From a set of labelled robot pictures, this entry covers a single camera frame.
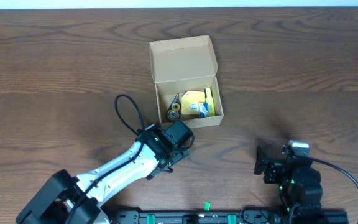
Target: open cardboard box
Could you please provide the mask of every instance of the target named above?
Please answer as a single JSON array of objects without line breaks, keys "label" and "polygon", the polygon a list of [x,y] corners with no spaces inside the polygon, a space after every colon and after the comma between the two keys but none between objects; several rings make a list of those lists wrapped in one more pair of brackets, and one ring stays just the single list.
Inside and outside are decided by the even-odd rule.
[{"label": "open cardboard box", "polygon": [[181,115],[180,120],[189,128],[221,123],[223,109],[216,80],[218,63],[208,35],[150,42],[150,61],[162,128],[170,124],[167,110],[177,93],[181,101],[184,92],[204,91],[205,88],[212,90],[216,116]]}]

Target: white sticker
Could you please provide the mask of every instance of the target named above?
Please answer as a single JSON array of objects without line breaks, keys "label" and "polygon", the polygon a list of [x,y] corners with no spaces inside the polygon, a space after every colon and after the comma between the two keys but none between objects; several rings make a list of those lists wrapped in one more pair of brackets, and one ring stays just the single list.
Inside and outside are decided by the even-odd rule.
[{"label": "white sticker", "polygon": [[209,117],[208,104],[207,103],[199,103],[198,111],[200,112],[200,118]]},{"label": "white sticker", "polygon": [[198,105],[196,103],[192,103],[190,105],[190,110],[191,111],[198,111]]}]

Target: yellow object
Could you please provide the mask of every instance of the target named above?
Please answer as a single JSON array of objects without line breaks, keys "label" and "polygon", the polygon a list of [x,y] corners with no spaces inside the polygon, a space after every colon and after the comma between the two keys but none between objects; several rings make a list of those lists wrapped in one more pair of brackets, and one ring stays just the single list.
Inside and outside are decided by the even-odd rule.
[{"label": "yellow object", "polygon": [[205,103],[205,93],[201,91],[187,91],[181,97],[181,113],[198,115],[198,103]]},{"label": "yellow object", "polygon": [[215,116],[214,99],[212,98],[212,93],[210,88],[205,89],[205,102],[207,102],[208,104],[209,116]]},{"label": "yellow object", "polygon": [[180,104],[179,103],[172,103],[172,109],[175,111],[180,110]]}]

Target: green connector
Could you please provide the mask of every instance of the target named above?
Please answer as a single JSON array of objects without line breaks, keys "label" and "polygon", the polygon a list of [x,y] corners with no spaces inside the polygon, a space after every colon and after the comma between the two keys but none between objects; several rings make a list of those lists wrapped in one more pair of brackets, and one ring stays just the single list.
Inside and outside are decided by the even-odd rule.
[{"label": "green connector", "polygon": [[147,215],[147,224],[155,224],[155,215]]},{"label": "green connector", "polygon": [[229,221],[229,224],[237,224],[237,217],[236,215],[228,215],[227,219]]},{"label": "green connector", "polygon": [[208,212],[209,208],[211,208],[211,203],[210,202],[205,202],[204,211]]}]

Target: tape roll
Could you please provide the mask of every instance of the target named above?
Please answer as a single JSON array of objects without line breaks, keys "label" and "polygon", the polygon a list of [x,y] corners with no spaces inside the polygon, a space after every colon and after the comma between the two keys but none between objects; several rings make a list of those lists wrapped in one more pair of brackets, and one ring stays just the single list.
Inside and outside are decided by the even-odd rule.
[{"label": "tape roll", "polygon": [[172,109],[174,111],[180,110],[180,104],[179,103],[172,103]]},{"label": "tape roll", "polygon": [[179,112],[176,110],[169,110],[167,113],[167,118],[170,121],[175,121],[179,118]]}]

